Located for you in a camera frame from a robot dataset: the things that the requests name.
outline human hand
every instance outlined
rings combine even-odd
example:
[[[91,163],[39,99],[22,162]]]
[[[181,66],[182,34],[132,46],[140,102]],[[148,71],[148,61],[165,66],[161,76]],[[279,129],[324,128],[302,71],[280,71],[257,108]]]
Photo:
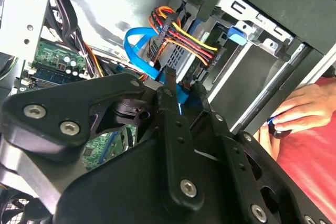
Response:
[[[253,137],[266,150],[266,152],[276,161],[280,151],[280,139],[270,136],[268,125],[265,123]]]
[[[336,85],[308,85],[295,90],[273,113],[277,131],[298,132],[325,126],[336,109]]]

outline red shirt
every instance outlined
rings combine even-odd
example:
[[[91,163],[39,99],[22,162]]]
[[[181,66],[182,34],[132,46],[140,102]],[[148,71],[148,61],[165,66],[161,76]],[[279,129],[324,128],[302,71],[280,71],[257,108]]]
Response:
[[[323,85],[335,78],[321,78]],[[324,127],[291,134],[281,140],[277,162],[301,190],[336,223],[336,112]]]

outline blue latch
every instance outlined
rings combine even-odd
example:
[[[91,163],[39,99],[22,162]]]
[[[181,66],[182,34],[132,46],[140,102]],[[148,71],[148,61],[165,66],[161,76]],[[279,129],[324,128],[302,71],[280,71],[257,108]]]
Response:
[[[229,28],[226,37],[241,46],[244,46],[247,43],[245,34],[236,27]]]

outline capacitor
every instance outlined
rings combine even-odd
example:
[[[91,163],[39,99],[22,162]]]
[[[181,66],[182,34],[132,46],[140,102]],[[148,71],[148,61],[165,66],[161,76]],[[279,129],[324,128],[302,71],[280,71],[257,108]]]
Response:
[[[85,77],[85,70],[83,70],[83,69],[80,70],[78,76],[79,76],[80,78],[84,78],[84,77]]]
[[[67,66],[65,68],[65,73],[70,74],[72,72],[72,66]]]
[[[64,61],[65,63],[70,62],[70,55],[65,55],[65,56],[63,57],[63,61]]]
[[[72,75],[77,76],[78,72],[79,72],[78,68],[74,68],[73,71],[72,71]]]
[[[75,67],[77,65],[77,62],[75,60],[71,60],[70,65],[72,67]]]

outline motherboard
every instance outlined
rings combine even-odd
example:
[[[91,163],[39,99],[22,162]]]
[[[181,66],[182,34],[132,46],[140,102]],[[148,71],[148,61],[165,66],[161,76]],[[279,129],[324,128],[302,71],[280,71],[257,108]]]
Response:
[[[46,41],[40,42],[35,59],[31,64],[32,67],[41,65],[79,77],[84,77],[86,68],[82,56]]]
[[[134,142],[137,128],[126,125],[117,132],[102,134],[86,144],[82,160],[87,170],[95,169],[127,150],[129,143],[124,136],[125,130],[130,133],[130,141]]]
[[[62,45],[42,40],[35,59],[27,62],[16,85],[18,92],[50,88],[86,80],[86,62]],[[102,134],[90,140],[83,149],[82,162],[92,170],[126,151],[134,142],[137,128],[126,125],[118,132]]]

